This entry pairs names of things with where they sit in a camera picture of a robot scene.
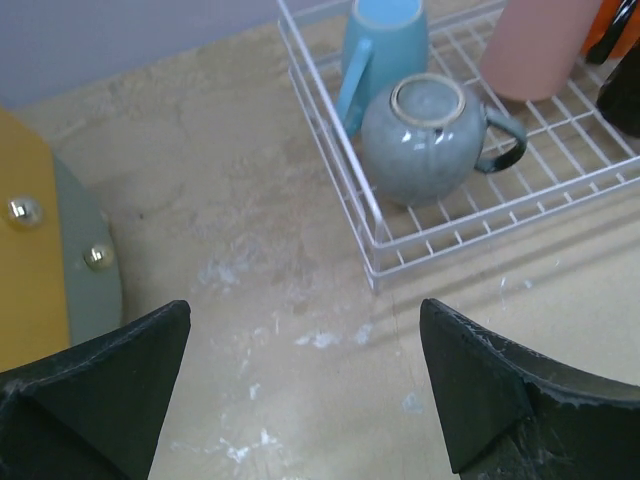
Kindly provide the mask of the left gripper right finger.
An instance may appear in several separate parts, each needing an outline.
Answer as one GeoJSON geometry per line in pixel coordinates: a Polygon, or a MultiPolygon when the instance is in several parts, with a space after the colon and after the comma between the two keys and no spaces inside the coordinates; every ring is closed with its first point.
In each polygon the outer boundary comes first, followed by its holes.
{"type": "Polygon", "coordinates": [[[420,338],[462,479],[636,479],[639,389],[505,338],[436,299],[420,338]]]}

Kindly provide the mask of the light blue mug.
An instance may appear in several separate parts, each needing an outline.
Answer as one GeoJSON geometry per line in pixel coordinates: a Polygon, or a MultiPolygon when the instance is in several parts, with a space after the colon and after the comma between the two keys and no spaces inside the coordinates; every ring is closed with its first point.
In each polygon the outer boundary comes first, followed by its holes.
{"type": "Polygon", "coordinates": [[[335,103],[347,135],[359,131],[370,101],[381,90],[426,71],[428,55],[423,1],[354,1],[343,39],[342,83],[335,103]]]}

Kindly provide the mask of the grey-blue round mug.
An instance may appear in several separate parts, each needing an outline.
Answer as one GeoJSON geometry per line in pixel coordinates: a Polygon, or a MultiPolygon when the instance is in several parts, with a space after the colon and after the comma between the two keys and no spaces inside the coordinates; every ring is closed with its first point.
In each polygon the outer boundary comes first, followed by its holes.
{"type": "Polygon", "coordinates": [[[406,207],[434,204],[477,171],[515,165],[527,149],[522,124],[436,73],[408,76],[369,103],[362,168],[378,195],[406,207]]]}

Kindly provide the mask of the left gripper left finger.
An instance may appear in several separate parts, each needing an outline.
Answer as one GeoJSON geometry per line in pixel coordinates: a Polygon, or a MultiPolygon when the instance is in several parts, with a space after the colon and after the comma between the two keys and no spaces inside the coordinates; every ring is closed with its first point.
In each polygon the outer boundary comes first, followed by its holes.
{"type": "Polygon", "coordinates": [[[191,309],[174,300],[1,374],[4,479],[145,479],[180,370],[191,309]]]}

